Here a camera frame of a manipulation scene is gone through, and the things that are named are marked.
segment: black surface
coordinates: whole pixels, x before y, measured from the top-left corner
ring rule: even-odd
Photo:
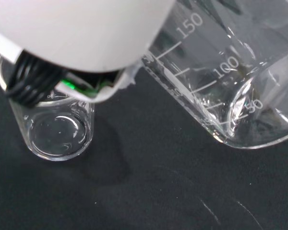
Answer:
[[[67,162],[26,148],[0,91],[0,230],[288,230],[288,141],[232,149],[136,81],[97,106],[89,150]]]

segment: small glass beaker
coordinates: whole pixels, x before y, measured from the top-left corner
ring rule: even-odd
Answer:
[[[13,64],[0,57],[0,86]],[[83,153],[94,131],[94,104],[82,102],[54,90],[34,108],[10,100],[10,104],[27,147],[50,161],[65,161]]]

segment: glass beaker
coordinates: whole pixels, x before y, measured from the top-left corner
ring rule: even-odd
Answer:
[[[288,0],[178,0],[143,62],[220,142],[288,139]]]
[[[0,57],[0,86],[13,65]],[[94,104],[82,102],[54,90],[34,108],[10,100],[10,104],[27,147],[50,161],[65,161],[84,152],[92,141]]]

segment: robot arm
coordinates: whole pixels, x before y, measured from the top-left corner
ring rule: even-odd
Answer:
[[[17,63],[26,53],[62,68],[56,88],[104,101],[133,80],[174,2],[0,0],[0,55]],[[102,81],[111,83],[100,88]]]

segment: scratch on surface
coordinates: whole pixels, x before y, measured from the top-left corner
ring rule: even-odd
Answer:
[[[261,227],[261,225],[259,224],[259,222],[257,221],[257,219],[255,218],[255,216],[242,204],[242,203],[240,203],[238,200],[235,200],[239,205],[241,205],[252,217],[253,217],[253,219],[256,221],[256,223],[258,224],[258,226],[262,229],[262,230],[264,230],[263,229],[263,227]]]
[[[179,176],[180,178],[183,178],[184,180],[188,181],[191,185],[195,185],[192,180],[190,180],[188,177],[186,177],[184,175],[179,174],[179,172],[177,172],[176,170],[172,170],[172,169],[170,169],[166,166],[163,166],[163,165],[153,165],[153,166],[157,167],[157,168],[165,169],[167,171],[170,171],[170,172],[176,174],[177,176]]]
[[[211,211],[211,209],[207,206],[207,204],[204,203],[204,201],[202,199],[200,199],[201,203],[205,206],[205,208],[210,212],[211,215],[214,216],[214,218],[216,219],[216,222],[221,225],[221,222],[219,221],[219,219],[217,218],[217,216],[213,213],[213,211]]]

